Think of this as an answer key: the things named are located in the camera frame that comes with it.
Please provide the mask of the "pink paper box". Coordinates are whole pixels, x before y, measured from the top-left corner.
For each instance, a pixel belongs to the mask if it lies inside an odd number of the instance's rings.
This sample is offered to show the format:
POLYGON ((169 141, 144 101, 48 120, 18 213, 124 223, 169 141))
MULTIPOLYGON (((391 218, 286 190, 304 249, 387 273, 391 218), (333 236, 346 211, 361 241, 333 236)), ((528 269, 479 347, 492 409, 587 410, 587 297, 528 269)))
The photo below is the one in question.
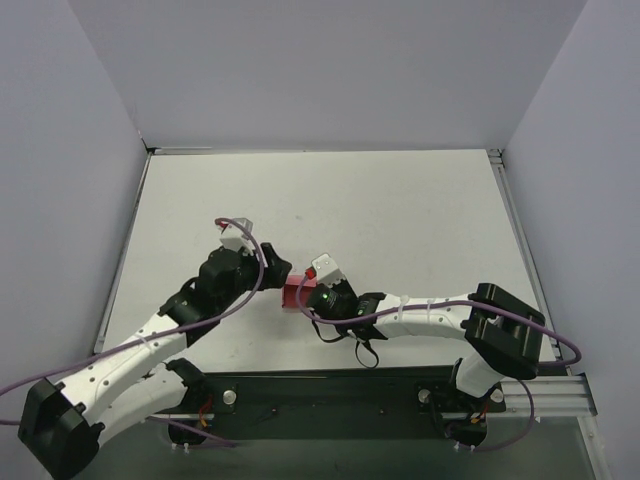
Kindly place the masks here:
POLYGON ((298 289, 303 280, 302 275, 289 274, 284 286, 281 288, 281 307, 285 310, 297 309, 299 298, 302 305, 306 305, 306 301, 311 291, 316 287, 316 280, 306 280, 301 289, 298 289))

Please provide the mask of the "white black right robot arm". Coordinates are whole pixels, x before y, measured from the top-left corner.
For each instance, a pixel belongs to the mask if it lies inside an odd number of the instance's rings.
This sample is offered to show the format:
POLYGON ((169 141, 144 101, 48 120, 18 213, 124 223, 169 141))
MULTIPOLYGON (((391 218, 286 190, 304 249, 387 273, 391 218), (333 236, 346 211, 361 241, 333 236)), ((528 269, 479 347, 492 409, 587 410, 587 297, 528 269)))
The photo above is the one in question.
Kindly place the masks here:
POLYGON ((545 319, 500 287, 481 283, 468 294, 422 299, 387 293, 356 296, 346 280, 317 284, 304 307, 311 320, 369 348, 373 340, 433 337, 468 343, 473 352, 453 370, 455 388, 486 396, 504 378, 531 380, 539 371, 545 319))

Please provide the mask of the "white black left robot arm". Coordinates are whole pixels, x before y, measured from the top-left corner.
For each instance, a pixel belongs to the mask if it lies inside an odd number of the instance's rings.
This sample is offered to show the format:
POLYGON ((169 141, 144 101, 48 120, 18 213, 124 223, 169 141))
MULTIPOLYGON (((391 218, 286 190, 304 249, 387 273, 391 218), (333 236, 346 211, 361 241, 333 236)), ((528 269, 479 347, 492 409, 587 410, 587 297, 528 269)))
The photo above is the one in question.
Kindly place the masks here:
POLYGON ((292 269, 269 243, 224 241, 131 337, 58 381, 29 390, 18 438, 54 479, 84 470, 108 440, 158 411, 204 402, 201 373, 174 355, 215 328, 254 290, 280 289, 292 269))

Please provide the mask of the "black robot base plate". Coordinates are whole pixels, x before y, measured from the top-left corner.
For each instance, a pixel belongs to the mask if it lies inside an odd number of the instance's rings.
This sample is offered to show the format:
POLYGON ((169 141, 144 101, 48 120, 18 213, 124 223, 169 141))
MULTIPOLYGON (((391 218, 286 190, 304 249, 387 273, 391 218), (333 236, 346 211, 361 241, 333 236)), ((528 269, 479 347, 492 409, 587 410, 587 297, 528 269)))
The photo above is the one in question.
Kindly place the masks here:
POLYGON ((483 438, 476 415, 503 413, 503 401, 453 387, 452 367, 206 373, 185 400, 165 410, 170 440, 442 439, 448 423, 483 438))

